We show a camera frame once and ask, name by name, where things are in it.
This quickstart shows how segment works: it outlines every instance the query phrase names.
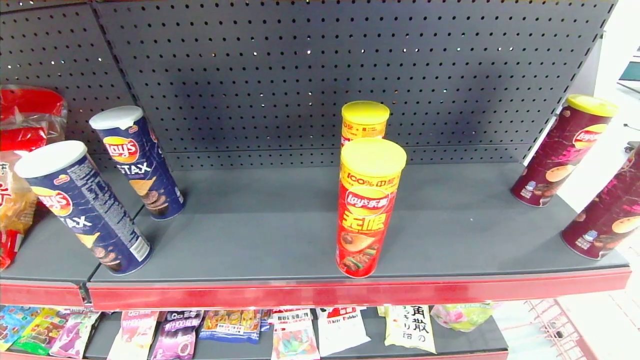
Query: gray shelf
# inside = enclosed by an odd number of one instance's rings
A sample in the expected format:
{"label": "gray shelf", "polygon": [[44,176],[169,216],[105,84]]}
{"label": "gray shelf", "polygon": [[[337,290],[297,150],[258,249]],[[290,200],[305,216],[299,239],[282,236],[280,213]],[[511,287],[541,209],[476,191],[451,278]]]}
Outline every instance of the gray shelf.
{"label": "gray shelf", "polygon": [[[543,209],[512,198],[509,187],[521,171],[514,163],[407,166],[372,278],[628,267],[617,252],[593,261],[568,249],[557,234],[575,212],[559,197]],[[100,268],[92,284],[345,279],[334,260],[337,168],[175,176],[187,197],[184,212],[164,222],[144,210],[136,218],[153,243],[151,260],[119,277]]]}
{"label": "gray shelf", "polygon": [[[113,339],[120,328],[120,314],[114,313],[104,319],[98,326],[92,340],[86,350],[85,358],[104,360],[109,354]],[[383,359],[398,357],[424,357],[432,356],[430,353],[398,347],[385,346],[385,319],[378,317],[375,308],[369,308],[362,312],[367,335],[371,341],[358,347],[323,357],[323,359]],[[505,342],[500,329],[493,320],[479,326],[470,333],[457,332],[446,329],[435,321],[433,323],[433,336],[438,355],[471,354],[478,352],[505,352]],[[317,323],[314,321],[317,338]],[[221,343],[210,340],[198,340],[194,360],[262,360],[271,358],[273,332],[262,332],[258,345]]]}
{"label": "gray shelf", "polygon": [[[125,177],[113,170],[102,175],[131,216],[137,214],[142,202]],[[36,217],[14,263],[0,274],[2,280],[86,282],[98,261],[49,210],[39,209]]]}

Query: purple snack bag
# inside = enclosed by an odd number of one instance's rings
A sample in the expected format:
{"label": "purple snack bag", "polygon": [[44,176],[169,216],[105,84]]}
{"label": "purple snack bag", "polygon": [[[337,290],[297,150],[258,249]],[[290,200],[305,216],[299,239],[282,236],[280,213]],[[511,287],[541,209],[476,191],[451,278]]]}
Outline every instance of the purple snack bag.
{"label": "purple snack bag", "polygon": [[191,360],[202,310],[167,311],[151,360]]}

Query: store shelf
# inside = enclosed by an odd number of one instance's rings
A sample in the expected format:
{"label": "store shelf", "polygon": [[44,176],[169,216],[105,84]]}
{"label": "store shelf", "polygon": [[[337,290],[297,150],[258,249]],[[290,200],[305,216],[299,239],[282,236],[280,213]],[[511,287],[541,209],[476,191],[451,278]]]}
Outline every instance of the store shelf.
{"label": "store shelf", "polygon": [[624,288],[630,267],[614,252],[583,258],[558,232],[575,216],[509,193],[514,163],[408,166],[375,274],[335,266],[338,171],[333,167],[176,172],[184,212],[142,212],[151,260],[88,283],[100,310],[340,304],[443,304],[539,299]]}
{"label": "store shelf", "polygon": [[[367,335],[371,341],[337,354],[323,357],[329,359],[432,359],[462,360],[505,360],[508,354],[500,329],[493,320],[489,319],[470,333],[456,332],[446,329],[433,322],[433,336],[438,355],[428,352],[398,346],[384,345],[385,319],[378,317],[375,309],[362,312]],[[114,313],[103,320],[97,327],[86,350],[85,358],[104,360],[118,329],[120,328],[120,313]],[[271,358],[273,333],[271,331],[260,334],[258,345],[220,343],[211,340],[198,340],[196,343],[194,360],[268,360]]]}
{"label": "store shelf", "polygon": [[[133,216],[142,207],[119,172],[103,173]],[[94,273],[98,261],[48,209],[39,208],[34,225],[16,255],[0,274],[0,304],[83,306],[79,285]]]}

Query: can label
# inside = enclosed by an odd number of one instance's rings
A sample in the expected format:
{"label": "can label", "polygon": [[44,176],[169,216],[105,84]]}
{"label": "can label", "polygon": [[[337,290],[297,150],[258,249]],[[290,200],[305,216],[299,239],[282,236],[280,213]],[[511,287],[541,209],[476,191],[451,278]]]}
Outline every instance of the can label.
{"label": "can label", "polygon": [[336,262],[350,277],[376,269],[396,201],[400,173],[366,177],[341,166]]}
{"label": "can label", "polygon": [[142,198],[152,218],[165,220],[184,209],[184,198],[166,164],[162,148],[142,118],[126,129],[96,130],[116,167]]}
{"label": "can label", "polygon": [[385,136],[386,127],[386,120],[375,125],[358,125],[347,119],[342,119],[342,139],[340,140],[340,147],[359,138],[382,138]]}
{"label": "can label", "polygon": [[561,232],[575,252],[602,259],[640,225],[640,161],[632,153],[618,173]]}
{"label": "can label", "polygon": [[610,119],[564,107],[511,188],[513,196],[528,205],[547,205],[607,129]]}
{"label": "can label", "polygon": [[69,167],[29,179],[38,198],[116,275],[141,267],[151,248],[133,220],[84,156]]}

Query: yellow lid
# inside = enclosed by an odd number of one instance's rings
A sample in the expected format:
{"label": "yellow lid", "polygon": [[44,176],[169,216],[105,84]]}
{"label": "yellow lid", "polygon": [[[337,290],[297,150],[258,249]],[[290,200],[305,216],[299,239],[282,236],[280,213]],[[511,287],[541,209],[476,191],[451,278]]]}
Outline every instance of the yellow lid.
{"label": "yellow lid", "polygon": [[375,125],[389,119],[389,108],[375,101],[353,101],[342,107],[342,118],[358,125]]}
{"label": "yellow lid", "polygon": [[601,117],[614,117],[618,107],[612,102],[593,96],[573,94],[566,97],[566,102],[574,109]]}
{"label": "yellow lid", "polygon": [[359,138],[345,144],[340,160],[343,166],[356,174],[385,177],[402,171],[406,165],[406,152],[389,140]]}

